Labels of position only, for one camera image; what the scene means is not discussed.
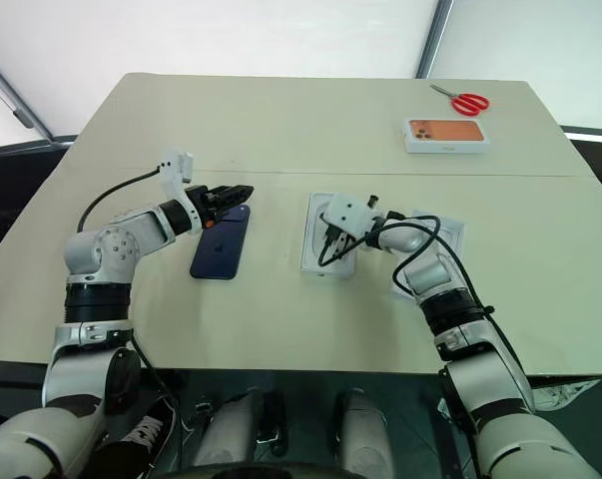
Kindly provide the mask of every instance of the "phone box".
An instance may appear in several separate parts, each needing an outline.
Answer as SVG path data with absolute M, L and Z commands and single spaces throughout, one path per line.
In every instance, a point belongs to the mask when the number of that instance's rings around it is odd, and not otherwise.
M 403 136 L 410 153 L 483 153 L 489 145 L 477 120 L 405 118 Z

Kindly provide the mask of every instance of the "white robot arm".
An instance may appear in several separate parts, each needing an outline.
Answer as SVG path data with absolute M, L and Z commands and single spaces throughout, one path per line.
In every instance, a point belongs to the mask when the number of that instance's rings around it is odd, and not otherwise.
M 554 426 L 535 416 L 533 395 L 502 331 L 483 306 L 461 262 L 437 239 L 435 217 L 384 216 L 349 195 L 335 195 L 322 215 L 328 224 L 320 265 L 367 246 L 411 256 L 394 273 L 402 275 L 419 304 L 433 342 L 446 362 L 439 372 L 452 418 L 473 446 L 478 473 L 494 479 L 520 477 L 599 478 Z M 422 220 L 436 221 L 431 231 Z M 324 258 L 345 233 L 351 245 Z
M 133 210 L 69 239 L 65 324 L 55 331 L 43 407 L 0 426 L 1 479 L 80 474 L 106 433 L 105 417 L 124 412 L 138 396 L 141 364 L 126 347 L 134 341 L 128 306 L 137 263 L 181 233 L 211 228 L 253 191 L 246 186 L 184 190 L 192 157 L 180 153 L 170 153 L 158 173 L 166 203 Z

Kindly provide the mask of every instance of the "red scissors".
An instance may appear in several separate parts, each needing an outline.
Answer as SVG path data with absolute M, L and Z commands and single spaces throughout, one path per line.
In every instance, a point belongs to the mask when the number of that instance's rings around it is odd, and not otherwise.
M 436 92 L 442 93 L 443 95 L 451 98 L 451 106 L 460 115 L 464 115 L 466 117 L 475 117 L 482 110 L 489 108 L 489 100 L 481 97 L 480 95 L 475 95 L 473 93 L 461 93 L 458 95 L 456 93 L 448 92 L 447 90 L 436 85 L 429 86 Z

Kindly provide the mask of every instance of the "black sneaker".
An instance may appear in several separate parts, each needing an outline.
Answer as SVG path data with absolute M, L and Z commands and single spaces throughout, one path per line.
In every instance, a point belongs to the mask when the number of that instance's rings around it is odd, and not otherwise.
M 165 396 L 161 396 L 121 441 L 134 442 L 147 447 L 150 453 L 150 464 L 154 465 L 168 443 L 177 421 L 176 411 L 168 404 Z

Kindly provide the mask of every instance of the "smartphone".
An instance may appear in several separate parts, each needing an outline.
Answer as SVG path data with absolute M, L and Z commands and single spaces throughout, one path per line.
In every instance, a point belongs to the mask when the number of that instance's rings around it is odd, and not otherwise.
M 207 279 L 232 279 L 239 270 L 250 207 L 238 205 L 209 230 L 204 230 L 194 253 L 190 275 Z
M 481 142 L 482 132 L 471 120 L 411 120 L 409 127 L 413 135 L 422 141 L 437 142 Z

